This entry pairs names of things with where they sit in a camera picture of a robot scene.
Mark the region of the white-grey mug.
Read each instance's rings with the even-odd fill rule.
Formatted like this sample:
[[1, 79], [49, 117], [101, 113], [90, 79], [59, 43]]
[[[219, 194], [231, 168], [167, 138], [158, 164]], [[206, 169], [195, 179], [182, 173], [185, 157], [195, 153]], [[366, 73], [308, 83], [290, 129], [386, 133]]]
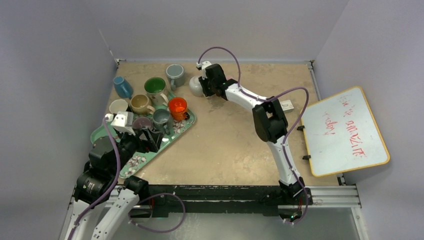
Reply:
[[204, 97], [203, 87], [200, 84], [199, 78], [201, 78], [201, 76], [193, 76], [189, 80], [189, 89], [192, 95], [199, 98], [203, 98]]

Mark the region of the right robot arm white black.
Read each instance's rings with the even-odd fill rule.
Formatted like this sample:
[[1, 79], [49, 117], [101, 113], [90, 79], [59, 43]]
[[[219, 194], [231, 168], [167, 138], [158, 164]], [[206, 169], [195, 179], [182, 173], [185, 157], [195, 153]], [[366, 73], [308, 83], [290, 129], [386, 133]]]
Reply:
[[205, 97], [218, 96], [252, 112], [257, 136], [265, 142], [278, 170], [280, 196], [288, 204], [310, 204], [311, 195], [296, 168], [288, 145], [288, 120], [278, 99], [263, 98], [240, 86], [234, 79], [227, 79], [219, 64], [209, 61], [197, 63], [202, 72], [199, 82]]

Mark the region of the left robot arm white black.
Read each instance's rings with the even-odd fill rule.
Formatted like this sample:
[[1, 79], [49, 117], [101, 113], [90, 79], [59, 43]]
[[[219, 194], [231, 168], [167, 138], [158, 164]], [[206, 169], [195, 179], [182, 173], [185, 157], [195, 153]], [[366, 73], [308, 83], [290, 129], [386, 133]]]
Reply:
[[159, 131], [141, 128], [134, 135], [120, 133], [120, 140], [116, 140], [108, 126], [105, 130], [107, 135], [93, 142], [89, 160], [76, 181], [71, 220], [65, 235], [67, 240], [109, 240], [130, 209], [146, 203], [150, 197], [149, 183], [130, 176], [112, 207], [102, 219], [99, 218], [124, 165], [136, 152], [158, 152], [164, 137]]

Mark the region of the purple mug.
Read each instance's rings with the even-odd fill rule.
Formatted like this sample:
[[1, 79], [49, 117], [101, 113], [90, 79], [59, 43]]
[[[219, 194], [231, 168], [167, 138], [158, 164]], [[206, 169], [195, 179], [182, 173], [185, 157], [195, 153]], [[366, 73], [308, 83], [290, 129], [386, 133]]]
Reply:
[[132, 123], [132, 128], [134, 130], [141, 130], [141, 129], [148, 129], [153, 130], [153, 123], [152, 121], [145, 116], [141, 116], [136, 118]]

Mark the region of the grey-blue mug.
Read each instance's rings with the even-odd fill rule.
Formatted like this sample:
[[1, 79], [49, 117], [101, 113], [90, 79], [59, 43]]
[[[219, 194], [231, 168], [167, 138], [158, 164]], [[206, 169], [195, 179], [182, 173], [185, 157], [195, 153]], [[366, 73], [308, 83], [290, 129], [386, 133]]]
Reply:
[[174, 119], [166, 109], [157, 109], [152, 115], [154, 128], [168, 136], [174, 134]]

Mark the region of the grey-teal mug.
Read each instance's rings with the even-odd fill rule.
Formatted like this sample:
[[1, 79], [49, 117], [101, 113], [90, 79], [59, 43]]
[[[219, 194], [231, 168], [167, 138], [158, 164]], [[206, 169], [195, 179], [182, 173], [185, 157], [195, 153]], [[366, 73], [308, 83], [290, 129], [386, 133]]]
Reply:
[[185, 84], [185, 69], [180, 64], [171, 64], [165, 70], [169, 85], [172, 91]]

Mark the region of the cream floral mug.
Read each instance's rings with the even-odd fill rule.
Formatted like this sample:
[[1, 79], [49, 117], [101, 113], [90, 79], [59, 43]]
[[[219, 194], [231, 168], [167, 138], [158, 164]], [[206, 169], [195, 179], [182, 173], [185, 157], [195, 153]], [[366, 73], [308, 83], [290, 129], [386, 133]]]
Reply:
[[149, 78], [144, 84], [146, 95], [154, 106], [168, 106], [168, 89], [164, 79], [160, 77]]

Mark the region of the beige round mug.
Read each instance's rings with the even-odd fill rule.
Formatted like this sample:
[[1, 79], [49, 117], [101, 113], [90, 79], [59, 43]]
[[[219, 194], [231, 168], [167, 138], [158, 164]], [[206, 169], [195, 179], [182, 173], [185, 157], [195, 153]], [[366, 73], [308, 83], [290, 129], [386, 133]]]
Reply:
[[133, 96], [130, 100], [130, 107], [132, 112], [139, 116], [153, 115], [156, 111], [149, 97], [144, 94]]

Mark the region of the green floral tray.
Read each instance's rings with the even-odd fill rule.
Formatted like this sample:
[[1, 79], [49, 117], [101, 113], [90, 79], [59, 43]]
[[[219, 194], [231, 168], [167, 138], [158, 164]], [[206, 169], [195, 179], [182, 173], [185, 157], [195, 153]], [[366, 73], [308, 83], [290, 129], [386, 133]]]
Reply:
[[[125, 164], [121, 163], [121, 171], [119, 173], [119, 177], [122, 179], [129, 178], [130, 176], [133, 176], [136, 172], [138, 172], [141, 168], [143, 168], [147, 163], [149, 163], [151, 160], [153, 160], [160, 152], [162, 152], [165, 148], [170, 147], [173, 142], [175, 142], [180, 136], [184, 134], [189, 128], [192, 127], [192, 125], [196, 122], [196, 115], [191, 111], [191, 109], [187, 110], [187, 114], [189, 116], [189, 119], [184, 119], [182, 121], [176, 121], [173, 120], [173, 127], [172, 131], [170, 132], [171, 135], [166, 135], [163, 132], [156, 131], [154, 128], [154, 131], [150, 131], [151, 137], [157, 137], [159, 136], [160, 145], [159, 143], [155, 143], [158, 147], [153, 146], [141, 146], [141, 148], [134, 152], [133, 156], [129, 158]], [[111, 132], [112, 136], [115, 138], [117, 146], [120, 142], [122, 142], [122, 139], [124, 138], [123, 133], [118, 132], [111, 126], [111, 122], [107, 123], [107, 129]], [[138, 143], [146, 142], [149, 137], [148, 135], [142, 134], [138, 138]], [[98, 127], [96, 130], [94, 130], [90, 136], [90, 141], [92, 144], [95, 143], [100, 138], [108, 138], [108, 133], [103, 124]]]

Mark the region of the orange mug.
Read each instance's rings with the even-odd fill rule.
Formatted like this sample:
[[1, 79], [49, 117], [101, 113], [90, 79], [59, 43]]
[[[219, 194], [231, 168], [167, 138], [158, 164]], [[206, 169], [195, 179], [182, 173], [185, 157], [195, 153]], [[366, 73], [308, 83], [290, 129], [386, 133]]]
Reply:
[[189, 120], [188, 104], [182, 97], [174, 97], [168, 102], [168, 108], [175, 121]]

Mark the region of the whiteboard with yellow frame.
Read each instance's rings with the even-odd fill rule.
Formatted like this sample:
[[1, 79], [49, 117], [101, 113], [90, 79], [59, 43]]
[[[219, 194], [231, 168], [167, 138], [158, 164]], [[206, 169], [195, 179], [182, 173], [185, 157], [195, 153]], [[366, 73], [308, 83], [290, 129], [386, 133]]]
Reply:
[[315, 177], [384, 165], [391, 159], [359, 86], [309, 105], [301, 124]]

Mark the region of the black mug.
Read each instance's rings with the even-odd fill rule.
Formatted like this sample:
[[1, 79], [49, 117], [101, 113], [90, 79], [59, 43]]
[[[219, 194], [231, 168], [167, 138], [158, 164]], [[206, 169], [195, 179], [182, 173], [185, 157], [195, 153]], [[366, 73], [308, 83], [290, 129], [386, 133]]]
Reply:
[[108, 107], [111, 114], [118, 114], [118, 112], [130, 112], [131, 108], [125, 99], [114, 100]]

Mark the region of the blue mug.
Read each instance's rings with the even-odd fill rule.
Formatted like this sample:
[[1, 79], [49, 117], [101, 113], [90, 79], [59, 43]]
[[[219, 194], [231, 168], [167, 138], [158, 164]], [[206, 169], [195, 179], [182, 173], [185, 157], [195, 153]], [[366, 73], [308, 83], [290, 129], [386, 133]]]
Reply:
[[133, 87], [130, 83], [122, 76], [116, 76], [113, 79], [113, 86], [120, 98], [131, 99], [134, 93]]

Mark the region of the small red white box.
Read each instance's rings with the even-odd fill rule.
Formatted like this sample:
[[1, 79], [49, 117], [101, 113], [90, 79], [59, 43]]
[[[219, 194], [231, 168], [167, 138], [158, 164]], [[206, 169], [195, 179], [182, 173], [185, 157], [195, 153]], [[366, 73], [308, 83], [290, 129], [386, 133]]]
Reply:
[[280, 105], [284, 113], [290, 113], [295, 109], [294, 105], [290, 100], [280, 101]]

